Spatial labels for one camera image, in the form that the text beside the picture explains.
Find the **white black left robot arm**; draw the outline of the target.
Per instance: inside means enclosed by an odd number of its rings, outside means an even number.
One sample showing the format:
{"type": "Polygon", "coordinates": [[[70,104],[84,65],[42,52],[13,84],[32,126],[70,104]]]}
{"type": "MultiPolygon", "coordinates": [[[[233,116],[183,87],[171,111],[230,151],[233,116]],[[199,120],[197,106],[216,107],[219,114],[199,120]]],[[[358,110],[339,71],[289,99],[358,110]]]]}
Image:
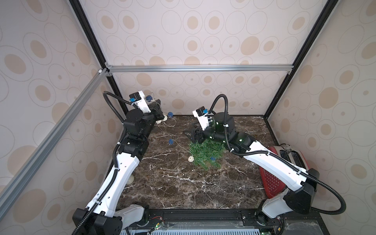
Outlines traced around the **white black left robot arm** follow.
{"type": "Polygon", "coordinates": [[[84,209],[76,209],[74,235],[119,235],[133,223],[148,223],[148,206],[132,204],[117,211],[117,204],[149,146],[148,137],[164,114],[157,100],[148,103],[143,91],[124,100],[103,92],[106,103],[120,119],[123,132],[112,153],[113,166],[98,192],[84,209]]]}

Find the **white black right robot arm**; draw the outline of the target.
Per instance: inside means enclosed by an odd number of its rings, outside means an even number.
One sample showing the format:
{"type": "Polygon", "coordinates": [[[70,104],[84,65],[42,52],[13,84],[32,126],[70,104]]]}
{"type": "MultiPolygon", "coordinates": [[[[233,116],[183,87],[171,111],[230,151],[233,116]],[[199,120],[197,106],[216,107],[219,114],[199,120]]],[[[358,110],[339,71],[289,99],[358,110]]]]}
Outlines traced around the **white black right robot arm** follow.
{"type": "Polygon", "coordinates": [[[210,109],[202,106],[193,111],[198,123],[185,130],[184,134],[194,144],[202,144],[206,140],[221,143],[231,154],[256,163],[285,184],[286,189],[282,193],[263,200],[259,205],[255,213],[259,224],[265,224],[269,219],[288,212],[309,214],[315,211],[328,215],[345,212],[347,205],[344,198],[320,181],[317,170],[297,166],[270,151],[251,135],[236,131],[234,118],[228,114],[228,108],[227,96],[218,95],[210,109]],[[318,186],[325,188],[339,200],[339,209],[327,211],[312,206],[318,186]]]}

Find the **blue rattan light ball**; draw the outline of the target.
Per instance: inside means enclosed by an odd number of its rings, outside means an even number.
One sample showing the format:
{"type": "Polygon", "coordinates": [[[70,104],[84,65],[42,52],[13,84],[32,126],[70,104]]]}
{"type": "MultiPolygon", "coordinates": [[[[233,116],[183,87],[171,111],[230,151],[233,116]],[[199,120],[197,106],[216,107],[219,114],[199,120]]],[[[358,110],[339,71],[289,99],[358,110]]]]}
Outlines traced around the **blue rattan light ball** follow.
{"type": "Polygon", "coordinates": [[[151,102],[153,100],[153,97],[151,95],[146,96],[146,101],[151,102]]]}

